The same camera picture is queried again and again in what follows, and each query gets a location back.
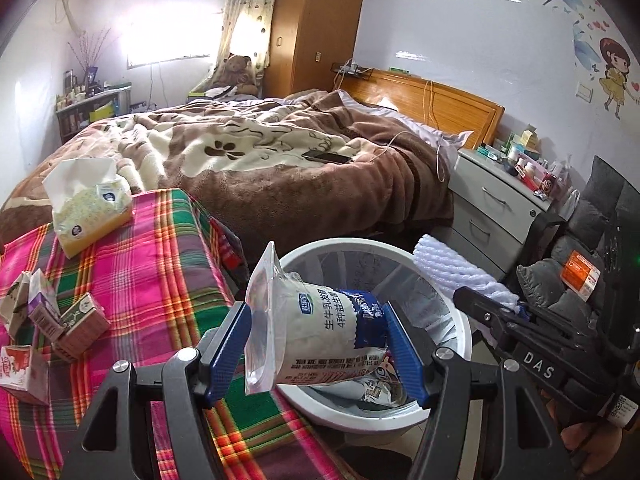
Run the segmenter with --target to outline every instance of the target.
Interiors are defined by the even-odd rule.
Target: brown blanket
[[[452,218],[436,154],[397,120],[346,108],[336,92],[250,107],[197,101],[94,123],[39,165],[0,211],[2,241],[51,221],[42,179],[60,160],[108,156],[132,192],[180,187],[241,239],[254,264],[327,237]],[[353,157],[321,164],[307,150]],[[446,168],[443,161],[440,167]]]

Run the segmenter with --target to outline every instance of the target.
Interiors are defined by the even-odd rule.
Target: wooden headboard
[[[471,149],[481,142],[494,141],[495,129],[504,113],[504,107],[457,88],[382,70],[373,70],[367,80],[347,76],[341,88],[358,102],[395,107],[401,114],[446,133],[472,130],[465,144],[465,148]]]

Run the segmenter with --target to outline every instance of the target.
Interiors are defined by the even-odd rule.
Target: tile floor
[[[484,343],[474,346],[471,360],[480,363],[495,364],[494,357]],[[458,480],[472,480],[478,456],[478,443],[480,437],[480,423],[482,421],[482,401],[473,400],[469,406],[469,417],[466,427],[465,448],[460,461]],[[414,426],[399,436],[388,435],[353,435],[346,436],[346,443],[352,446],[373,446],[380,449],[390,449],[413,458],[418,451],[426,422]]]

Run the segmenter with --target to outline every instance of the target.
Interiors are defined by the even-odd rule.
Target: white drawer cabinet
[[[534,218],[550,202],[472,150],[460,150],[449,189],[453,225],[437,229],[434,236],[499,280],[520,253]]]

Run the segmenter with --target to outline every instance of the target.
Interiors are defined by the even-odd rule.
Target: curtain
[[[248,56],[255,69],[256,85],[260,88],[264,69],[269,66],[271,17],[275,0],[225,0],[222,38],[216,59],[216,69],[193,91],[205,91],[216,80],[216,73],[230,54]]]

